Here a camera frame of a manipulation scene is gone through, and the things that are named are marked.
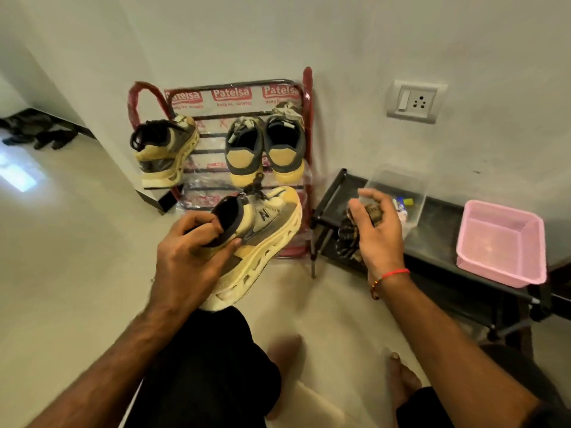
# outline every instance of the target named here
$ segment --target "wall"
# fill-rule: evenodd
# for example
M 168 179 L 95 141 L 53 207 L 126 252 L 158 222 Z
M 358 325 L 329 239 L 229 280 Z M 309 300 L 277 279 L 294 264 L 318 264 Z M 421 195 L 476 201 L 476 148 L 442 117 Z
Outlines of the wall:
M 0 119 L 26 109 L 28 104 L 0 73 Z
M 9 14 L 5 9 L 2 9 L 2 12 Z M 53 84 L 30 51 L 12 34 L 5 21 L 0 21 L 0 54 L 2 55 L 0 72 L 27 102 L 24 108 L 33 107 L 84 125 L 81 117 Z
M 321 192 L 342 166 L 396 164 L 443 200 L 540 214 L 550 262 L 571 254 L 571 0 L 13 1 L 11 28 L 32 29 L 26 47 L 134 186 L 134 80 L 300 79 L 310 65 Z M 450 85 L 436 125 L 386 118 L 395 78 Z

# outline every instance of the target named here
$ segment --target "gray and tan sneaker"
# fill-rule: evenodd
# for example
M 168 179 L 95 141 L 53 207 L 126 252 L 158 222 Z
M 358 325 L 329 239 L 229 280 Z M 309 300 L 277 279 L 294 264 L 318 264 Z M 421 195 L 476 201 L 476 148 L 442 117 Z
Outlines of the gray and tan sneaker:
M 225 157 L 234 186 L 242 188 L 262 172 L 263 137 L 260 119 L 238 117 L 230 125 L 226 135 Z
M 143 172 L 143 187 L 161 189 L 178 185 L 184 162 L 198 139 L 198 129 L 191 117 L 179 115 L 174 120 L 140 124 L 131 136 L 131 147 Z
M 224 232 L 200 249 L 211 258 L 236 237 L 241 246 L 222 270 L 202 309 L 219 311 L 238 302 L 258 279 L 268 261 L 294 237 L 302 224 L 302 205 L 294 188 L 283 186 L 264 194 L 263 174 L 238 196 L 228 196 L 212 213 Z
M 293 184 L 303 176 L 305 130 L 299 108 L 281 102 L 268 117 L 264 130 L 264 147 L 276 180 Z

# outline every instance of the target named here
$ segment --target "tile floor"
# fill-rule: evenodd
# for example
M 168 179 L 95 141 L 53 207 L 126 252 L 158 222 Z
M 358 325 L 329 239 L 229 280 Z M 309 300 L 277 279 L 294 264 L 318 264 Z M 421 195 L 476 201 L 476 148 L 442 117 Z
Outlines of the tile floor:
M 144 204 L 87 137 L 59 151 L 0 144 L 0 176 L 0 425 L 21 427 L 143 308 L 156 244 L 176 216 Z M 262 347 L 287 331 L 305 338 L 273 426 L 389 427 L 388 350 L 426 378 L 362 277 L 324 262 L 318 276 L 307 261 L 274 260 L 238 304 Z M 569 336 L 560 318 L 534 326 L 538 363 L 567 399 Z

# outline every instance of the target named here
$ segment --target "hand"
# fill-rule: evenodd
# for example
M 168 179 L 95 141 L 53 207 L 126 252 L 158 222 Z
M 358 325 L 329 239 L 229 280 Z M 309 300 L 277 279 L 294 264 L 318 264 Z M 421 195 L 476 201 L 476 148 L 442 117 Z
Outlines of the hand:
M 155 280 L 147 312 L 166 316 L 176 326 L 182 326 L 203 304 L 218 281 L 222 267 L 241 243 L 240 239 L 234 239 L 212 258 L 200 258 L 196 254 L 199 247 L 214 240 L 222 231 L 218 218 L 208 212 L 187 212 L 175 222 L 157 249 Z
M 349 201 L 349 208 L 359 228 L 359 249 L 369 271 L 369 280 L 404 267 L 404 245 L 400 219 L 389 195 L 375 189 L 359 189 L 359 194 L 377 201 L 382 221 L 375 228 L 365 207 L 358 199 Z

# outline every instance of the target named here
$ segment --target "pink tray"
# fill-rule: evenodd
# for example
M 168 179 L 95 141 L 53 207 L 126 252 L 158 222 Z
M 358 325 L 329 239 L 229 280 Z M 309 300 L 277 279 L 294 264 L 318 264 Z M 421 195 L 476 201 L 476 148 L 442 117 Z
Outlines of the pink tray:
M 547 279 L 543 219 L 530 212 L 468 201 L 456 253 L 459 268 L 510 287 Z

